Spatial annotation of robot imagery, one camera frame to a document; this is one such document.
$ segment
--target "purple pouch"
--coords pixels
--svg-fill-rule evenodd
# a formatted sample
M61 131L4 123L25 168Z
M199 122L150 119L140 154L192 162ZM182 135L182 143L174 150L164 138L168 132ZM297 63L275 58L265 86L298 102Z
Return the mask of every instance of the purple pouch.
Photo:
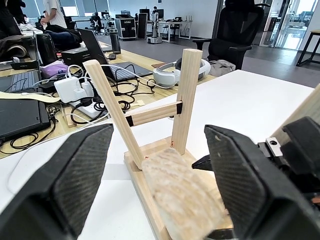
M44 78L49 79L57 74L68 74L68 66L63 63L54 64L42 67L41 72Z

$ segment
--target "glass door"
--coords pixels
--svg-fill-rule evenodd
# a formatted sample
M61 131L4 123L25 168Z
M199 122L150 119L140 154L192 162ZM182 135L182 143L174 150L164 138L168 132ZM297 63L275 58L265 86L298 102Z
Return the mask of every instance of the glass door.
M260 46L298 50L318 0L273 0Z
M276 48L299 49L317 3L318 0L293 0L289 4L278 38L274 43Z

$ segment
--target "white table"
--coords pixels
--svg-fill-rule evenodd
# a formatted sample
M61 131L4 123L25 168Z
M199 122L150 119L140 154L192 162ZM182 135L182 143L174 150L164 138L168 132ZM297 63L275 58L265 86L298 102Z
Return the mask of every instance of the white table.
M34 32L35 32L35 34L43 34L43 33L44 33L43 31L41 31L41 30L39 30L39 29L37 29L37 30L30 30L30 31L22 31L21 33L22 33L22 35L24 35L24 36L33 36L33 35L34 35Z
M255 143L269 137L312 92L313 88L241 70L197 86L186 143L196 159L209 153L205 124L229 128L249 136ZM171 103L163 98L133 112ZM132 128L140 146L171 135L173 121L164 118ZM0 212L33 172L46 162L67 138L50 140L28 151L12 176L22 153L0 159ZM115 128L107 164L96 198L79 240L155 239L124 165L127 148Z
M171 26L172 25L179 25L179 38L180 39L188 39L190 40L191 39L191 25L192 25L192 21L175 21L175 22L166 22L166 21L159 21L159 27L158 27L158 35L159 37L161 36L160 34L160 25L168 25L169 28L168 28L168 40L164 40L162 39L162 41L164 42L167 42L167 43L170 43L170 34L171 34ZM189 25L189 36L188 37L184 37L184 36L181 36L181 30L182 30L182 25Z

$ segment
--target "wooden stand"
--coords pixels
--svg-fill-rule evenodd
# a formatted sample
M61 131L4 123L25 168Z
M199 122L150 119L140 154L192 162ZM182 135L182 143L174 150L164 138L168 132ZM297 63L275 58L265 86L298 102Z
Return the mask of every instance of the wooden stand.
M97 91L99 92L129 150L124 154L124 161L131 174L132 182L142 201L149 222L159 240L170 240L171 237L162 218L160 217L157 205L155 204L153 196L148 188L145 175L141 170L142 161L170 147L175 148L190 166L196 161L196 159L186 150L186 143L198 82L200 69L199 63L201 62L201 57L202 51L200 50L183 50L180 82L176 102L143 112L127 114L125 116L121 111L121 108L98 61L89 60L83 63L90 78L95 83ZM139 147L130 127L168 116L174 116L172 137ZM203 183L206 184L204 187L205 192L210 196L215 196L215 203L221 207L220 209L224 209L214 175L208 171L191 169L191 167L190 171L192 171L191 174L197 175ZM222 222L222 225L218 226L219 229L230 228L232 226L232 222L227 215Z
M159 152L167 149L171 144L171 137L167 137L165 139L161 139L159 141L144 145L140 147L142 154L146 158L151 158L154 155L157 155ZM196 161L196 159L189 153L188 150L185 150L184 155L182 155L183 159L189 163L190 165ZM159 210L153 200L151 192L148 188L148 184L144 173L140 170L129 151L124 154L124 162L128 168L130 173L133 185L135 190L137 191L142 205L144 207L144 211L148 217L149 223L153 228L153 232L155 233L157 239L159 240L171 240L167 228L160 217ZM216 184L216 179L213 174L209 171L203 171L194 169L193 170L205 183L207 183L207 191L211 192L216 196L216 199L220 201L221 206L223 206L222 198ZM221 221L221 224L217 227L217 229L230 229L233 227L232 221L227 216L224 216L224 219Z

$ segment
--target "wooden dowel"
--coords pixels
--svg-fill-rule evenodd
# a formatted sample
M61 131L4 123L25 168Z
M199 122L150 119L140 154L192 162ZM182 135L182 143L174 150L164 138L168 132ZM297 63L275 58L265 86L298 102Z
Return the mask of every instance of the wooden dowel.
M174 117L171 147L181 155L185 153L190 119L196 87L199 77L202 51L196 49L184 49L177 101L182 101L182 113Z
M282 131L282 127L307 116L311 117L315 122L320 124L320 84L281 125L281 127L279 127L274 134L272 134L272 137L275 137L280 145L284 145L289 141L289 137L285 132Z
M141 169L141 163L144 156L139 148L137 140L135 139L131 128L120 108L120 105L115 97L108 79L97 60L89 60L83 63L84 68L89 73L90 78L94 82L97 92L103 100L106 109L108 109L112 120L118 128L126 147L132 154L136 166Z
M175 116L179 113L179 109L183 106L182 101L176 101L173 103L158 106L145 111L126 114L124 115L127 119L129 126L138 126L141 124L149 123L158 119L163 119L170 116Z

